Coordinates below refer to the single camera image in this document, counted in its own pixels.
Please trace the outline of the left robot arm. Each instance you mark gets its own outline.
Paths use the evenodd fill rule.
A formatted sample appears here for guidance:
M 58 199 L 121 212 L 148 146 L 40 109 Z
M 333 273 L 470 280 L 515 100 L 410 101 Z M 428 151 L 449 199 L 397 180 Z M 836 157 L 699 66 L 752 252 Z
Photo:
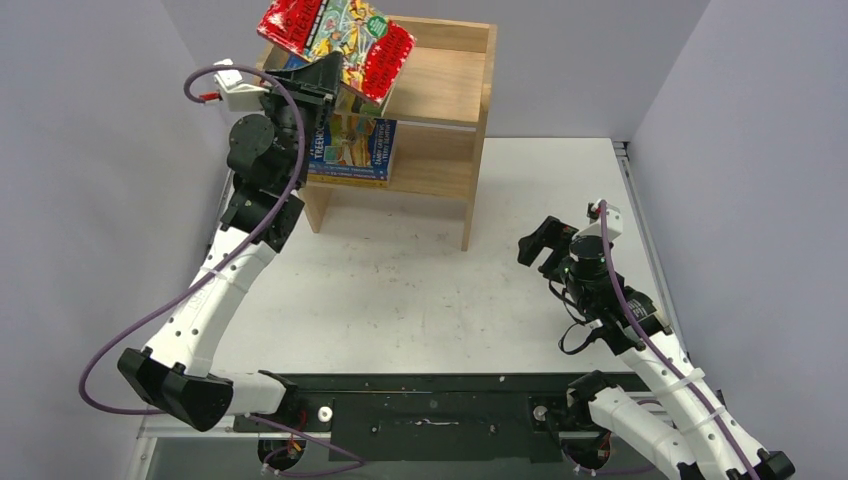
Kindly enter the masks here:
M 332 53 L 289 70 L 211 68 L 227 107 L 238 114 L 228 133 L 232 192 L 189 292 L 166 310 L 165 324 L 117 367 L 148 405 L 207 431 L 228 415 L 259 414 L 282 431 L 299 405 L 288 382 L 268 372 L 214 368 L 220 341 L 252 284 L 282 251 L 304 209 L 310 148 L 331 117 L 341 87 L 342 56 Z

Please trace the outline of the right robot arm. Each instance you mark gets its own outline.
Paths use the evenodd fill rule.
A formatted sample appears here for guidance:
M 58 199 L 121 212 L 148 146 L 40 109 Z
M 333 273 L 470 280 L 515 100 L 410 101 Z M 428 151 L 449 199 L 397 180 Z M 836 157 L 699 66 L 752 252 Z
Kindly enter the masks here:
M 577 428 L 597 427 L 625 441 L 668 479 L 790 479 L 797 469 L 782 451 L 748 433 L 708 386 L 650 297 L 626 285 L 612 250 L 621 214 L 600 202 L 583 228 L 547 217 L 518 242 L 517 261 L 538 271 L 588 343 L 602 341 L 644 383 L 669 417 L 663 422 L 609 376 L 593 371 L 569 385 L 565 414 Z

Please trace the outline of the yellow 130-storey treehouse book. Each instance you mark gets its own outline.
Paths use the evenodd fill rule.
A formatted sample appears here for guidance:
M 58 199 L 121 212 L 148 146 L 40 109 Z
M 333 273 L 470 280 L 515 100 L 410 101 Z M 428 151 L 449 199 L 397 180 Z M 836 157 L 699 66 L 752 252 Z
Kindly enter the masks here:
M 375 178 L 357 178 L 357 177 L 347 177 L 347 176 L 331 176 L 331 175 L 319 175 L 319 174 L 309 174 L 308 175 L 308 183 L 309 184 L 326 184 L 331 186 L 344 186 L 344 187 L 356 187 L 356 188 L 387 188 L 389 186 L 389 181 L 385 179 L 375 179 Z

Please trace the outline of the red treehouse book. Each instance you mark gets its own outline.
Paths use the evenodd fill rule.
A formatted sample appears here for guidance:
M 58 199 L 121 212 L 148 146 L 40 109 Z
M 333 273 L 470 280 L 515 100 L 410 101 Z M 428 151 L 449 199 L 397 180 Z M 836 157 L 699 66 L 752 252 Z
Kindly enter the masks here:
M 258 35 L 308 62 L 342 55 L 341 80 L 363 101 L 388 103 L 417 39 L 368 1 L 272 1 Z

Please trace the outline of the animal farm book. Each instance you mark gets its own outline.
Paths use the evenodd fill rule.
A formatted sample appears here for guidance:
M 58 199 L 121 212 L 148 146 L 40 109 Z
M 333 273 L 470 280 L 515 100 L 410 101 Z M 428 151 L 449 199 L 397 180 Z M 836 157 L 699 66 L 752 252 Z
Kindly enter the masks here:
M 287 54 L 286 59 L 283 62 L 283 69 L 296 69 L 307 64 L 307 61 L 300 59 L 297 56 Z M 382 118 L 389 106 L 391 95 L 392 91 L 389 92 L 388 96 L 384 98 L 381 104 L 376 104 L 365 100 L 362 96 L 356 94 L 347 86 L 341 85 L 335 103 L 335 112 L 337 114 L 364 115 L 368 117 Z

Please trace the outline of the blue 91-storey treehouse book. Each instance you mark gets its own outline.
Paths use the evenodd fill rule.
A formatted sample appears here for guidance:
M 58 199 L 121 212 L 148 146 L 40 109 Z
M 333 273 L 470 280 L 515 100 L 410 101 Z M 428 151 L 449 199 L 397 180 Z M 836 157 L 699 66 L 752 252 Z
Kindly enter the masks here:
M 309 174 L 390 180 L 398 122 L 357 115 L 333 115 L 316 131 Z

